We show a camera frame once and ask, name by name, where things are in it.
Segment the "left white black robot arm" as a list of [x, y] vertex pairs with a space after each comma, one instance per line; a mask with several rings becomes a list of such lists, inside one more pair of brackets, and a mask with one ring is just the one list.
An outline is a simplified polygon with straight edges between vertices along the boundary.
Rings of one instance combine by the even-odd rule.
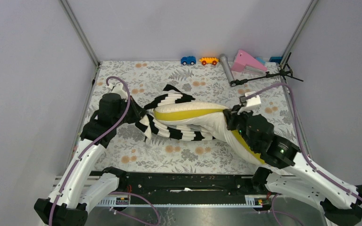
[[84, 185], [98, 158], [124, 123], [139, 121], [146, 111], [132, 96], [125, 99], [116, 93], [104, 94], [99, 108], [83, 126], [74, 156], [57, 186], [45, 199], [37, 199], [34, 210], [48, 226], [83, 226], [88, 213], [101, 201], [109, 189], [123, 193], [127, 181], [121, 176], [105, 176], [83, 193]]

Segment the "black white striped pillowcase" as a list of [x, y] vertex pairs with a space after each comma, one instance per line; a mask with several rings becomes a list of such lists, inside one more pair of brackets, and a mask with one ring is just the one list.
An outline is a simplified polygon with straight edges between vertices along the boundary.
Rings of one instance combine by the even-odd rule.
[[175, 86], [166, 84], [163, 94], [156, 97], [151, 103], [144, 106], [147, 113], [137, 122], [135, 126], [144, 133], [145, 139], [151, 139], [153, 135], [172, 138], [182, 141], [212, 140], [215, 137], [205, 128], [187, 125], [166, 125], [154, 116], [154, 109], [161, 106], [175, 104], [179, 106], [185, 103], [194, 103], [195, 98], [189, 94], [179, 91]]

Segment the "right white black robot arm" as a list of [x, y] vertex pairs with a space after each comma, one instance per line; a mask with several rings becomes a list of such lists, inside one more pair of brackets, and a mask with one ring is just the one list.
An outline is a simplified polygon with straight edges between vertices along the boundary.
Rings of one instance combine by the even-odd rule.
[[300, 179], [289, 180], [270, 169], [259, 167], [251, 179], [254, 192], [284, 194], [318, 208], [338, 226], [355, 226], [362, 220], [362, 185], [354, 186], [331, 175], [305, 156], [290, 140], [276, 135], [274, 125], [252, 112], [223, 111], [226, 128], [243, 147], [272, 167]]

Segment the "yellow white pillow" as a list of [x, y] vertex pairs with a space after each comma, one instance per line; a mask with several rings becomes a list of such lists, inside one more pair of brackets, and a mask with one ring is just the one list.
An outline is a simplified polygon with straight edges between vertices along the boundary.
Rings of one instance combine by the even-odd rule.
[[186, 102], [158, 106], [153, 110], [156, 120], [165, 125], [195, 125], [206, 130], [216, 139], [229, 144], [243, 160], [254, 165], [264, 165], [260, 155], [254, 153], [236, 129], [228, 130], [223, 110], [228, 108], [208, 102]]

